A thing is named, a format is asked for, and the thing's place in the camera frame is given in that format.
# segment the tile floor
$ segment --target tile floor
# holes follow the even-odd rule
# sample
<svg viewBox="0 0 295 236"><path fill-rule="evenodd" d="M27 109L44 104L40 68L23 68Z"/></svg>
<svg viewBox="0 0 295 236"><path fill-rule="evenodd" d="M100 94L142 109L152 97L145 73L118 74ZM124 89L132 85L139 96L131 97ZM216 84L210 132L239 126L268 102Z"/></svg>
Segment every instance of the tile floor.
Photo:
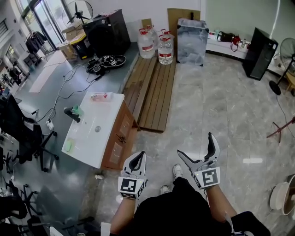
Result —
<svg viewBox="0 0 295 236"><path fill-rule="evenodd" d="M285 117L268 82L278 78L269 72L261 81L247 78L239 61L206 54L203 67L177 65L166 131L138 133L133 151L146 151L149 179L140 202L159 194L164 184L172 186L172 167L180 163L184 177L197 189L176 151L192 158L203 157L208 132L220 146L218 164L221 188L237 212L252 211L273 235L286 235L293 227L287 216L270 213L271 187L295 173L295 139L285 129L281 143L278 136L266 139L282 126ZM286 84L280 85L282 91ZM295 113L294 97L282 94L278 100L287 119ZM295 125L290 126L295 134ZM115 213L117 173L106 172L97 220L109 222Z"/></svg>

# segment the sponge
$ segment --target sponge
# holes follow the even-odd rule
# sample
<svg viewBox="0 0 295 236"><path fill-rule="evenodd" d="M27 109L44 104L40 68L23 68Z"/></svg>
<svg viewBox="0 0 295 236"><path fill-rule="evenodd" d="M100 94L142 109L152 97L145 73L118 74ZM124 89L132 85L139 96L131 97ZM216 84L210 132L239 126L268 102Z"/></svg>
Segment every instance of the sponge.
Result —
<svg viewBox="0 0 295 236"><path fill-rule="evenodd" d="M69 152L72 148L72 140L68 139L67 142L65 143L65 151Z"/></svg>

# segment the red stand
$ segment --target red stand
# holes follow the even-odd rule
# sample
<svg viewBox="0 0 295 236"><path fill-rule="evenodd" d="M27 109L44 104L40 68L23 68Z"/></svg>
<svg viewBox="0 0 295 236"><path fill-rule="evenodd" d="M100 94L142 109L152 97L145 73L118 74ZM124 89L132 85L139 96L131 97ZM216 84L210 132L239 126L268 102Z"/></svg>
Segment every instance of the red stand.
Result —
<svg viewBox="0 0 295 236"><path fill-rule="evenodd" d="M276 132L273 132L272 134L270 134L269 136L267 136L266 138L269 138L273 135L275 135L276 133L279 133L280 136L279 136L279 140L278 140L278 143L281 142L281 132L284 128L286 128L289 124L294 124L295 123L295 116L292 118L292 120L290 120L287 124L285 124L282 128L280 128L276 123L273 122L273 124L275 126L277 126L277 131Z"/></svg>

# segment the white table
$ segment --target white table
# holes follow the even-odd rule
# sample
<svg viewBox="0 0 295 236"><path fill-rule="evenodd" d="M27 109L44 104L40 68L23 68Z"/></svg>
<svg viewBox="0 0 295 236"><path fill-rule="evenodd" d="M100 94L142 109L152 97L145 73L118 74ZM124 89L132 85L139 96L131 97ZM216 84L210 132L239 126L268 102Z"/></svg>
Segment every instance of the white table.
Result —
<svg viewBox="0 0 295 236"><path fill-rule="evenodd" d="M114 94L111 102L97 102L90 99L94 92L87 92L81 109L84 111L79 123L72 121L62 152L95 168L101 161L119 109L124 100L123 94ZM72 143L69 152L65 145Z"/></svg>

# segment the cabinet handle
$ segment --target cabinet handle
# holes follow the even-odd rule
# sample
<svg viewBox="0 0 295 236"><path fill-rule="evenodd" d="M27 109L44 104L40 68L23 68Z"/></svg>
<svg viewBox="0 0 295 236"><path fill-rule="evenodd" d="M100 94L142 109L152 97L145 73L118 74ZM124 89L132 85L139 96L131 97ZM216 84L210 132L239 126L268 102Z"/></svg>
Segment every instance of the cabinet handle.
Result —
<svg viewBox="0 0 295 236"><path fill-rule="evenodd" d="M124 140L122 140L122 139L120 139L120 138L118 138L118 140L119 140L119 142L120 142L120 143L122 143L122 144L124 144L124 143L125 143L125 141L124 141Z"/></svg>
<svg viewBox="0 0 295 236"><path fill-rule="evenodd" d="M119 138L122 139L122 140L124 140L124 141L125 141L125 139L126 139L126 138L125 138L124 136L122 136L122 135L120 135Z"/></svg>

